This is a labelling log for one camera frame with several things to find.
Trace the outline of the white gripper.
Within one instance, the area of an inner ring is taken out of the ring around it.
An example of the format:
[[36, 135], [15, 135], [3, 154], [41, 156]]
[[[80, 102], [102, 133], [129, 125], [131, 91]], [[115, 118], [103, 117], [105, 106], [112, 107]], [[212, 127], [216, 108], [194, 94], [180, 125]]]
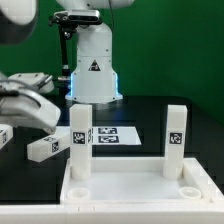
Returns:
[[43, 129], [54, 134], [60, 115], [56, 105], [32, 90], [0, 91], [0, 124]]

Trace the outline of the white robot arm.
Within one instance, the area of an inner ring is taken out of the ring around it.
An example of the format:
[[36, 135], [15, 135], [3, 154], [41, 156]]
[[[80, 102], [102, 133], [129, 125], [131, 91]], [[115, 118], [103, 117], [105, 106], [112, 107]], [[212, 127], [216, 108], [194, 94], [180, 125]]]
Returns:
[[[71, 74], [72, 99], [80, 103], [116, 100], [112, 68], [112, 31], [101, 21], [101, 9], [128, 7], [134, 0], [56, 0], [63, 10], [55, 22], [73, 25], [78, 33], [77, 67]], [[16, 44], [34, 29], [38, 0], [0, 0], [0, 44]], [[0, 73], [0, 123], [12, 127], [56, 130], [60, 109], [27, 83]]]

